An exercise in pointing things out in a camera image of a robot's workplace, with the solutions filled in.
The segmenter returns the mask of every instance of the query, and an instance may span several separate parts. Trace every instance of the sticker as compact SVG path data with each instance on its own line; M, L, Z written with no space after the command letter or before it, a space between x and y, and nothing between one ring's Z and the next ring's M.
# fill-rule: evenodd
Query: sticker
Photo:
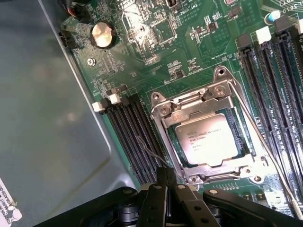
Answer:
M0 178L0 227L10 227L12 222L22 218L16 205Z

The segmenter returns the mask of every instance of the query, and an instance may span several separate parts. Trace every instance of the gray metal surface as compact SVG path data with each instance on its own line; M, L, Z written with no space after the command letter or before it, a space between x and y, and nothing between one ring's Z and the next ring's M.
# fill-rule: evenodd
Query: gray metal surface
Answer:
M49 7L59 24L58 9ZM0 178L23 214L12 226L31 227L134 187L39 2L16 0L0 9Z

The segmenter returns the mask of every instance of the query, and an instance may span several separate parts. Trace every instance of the cpu socket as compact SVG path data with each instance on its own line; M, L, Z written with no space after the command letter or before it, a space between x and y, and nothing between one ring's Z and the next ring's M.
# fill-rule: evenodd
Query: cpu socket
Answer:
M169 98L151 94L151 117L177 174L188 183L263 181L264 150L239 99L247 106L240 83L225 66L214 70L209 85Z

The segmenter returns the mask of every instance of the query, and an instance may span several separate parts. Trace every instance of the capacitor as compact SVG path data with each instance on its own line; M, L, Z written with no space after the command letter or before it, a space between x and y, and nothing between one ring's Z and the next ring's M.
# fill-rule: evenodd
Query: capacitor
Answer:
M275 10L266 15L266 17L264 18L264 22L267 25L271 25L275 22L275 20L279 19L280 17L281 17L281 12L279 10Z
M116 32L106 22L99 22L90 30L91 44L100 49L109 49L115 44Z

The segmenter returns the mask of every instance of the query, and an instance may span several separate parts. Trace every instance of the motherboard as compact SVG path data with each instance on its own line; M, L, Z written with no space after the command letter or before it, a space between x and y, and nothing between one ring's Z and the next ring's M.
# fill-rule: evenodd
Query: motherboard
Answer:
M198 192L220 188L293 216L282 176L303 210L303 1L71 9L59 37L138 188L170 166Z

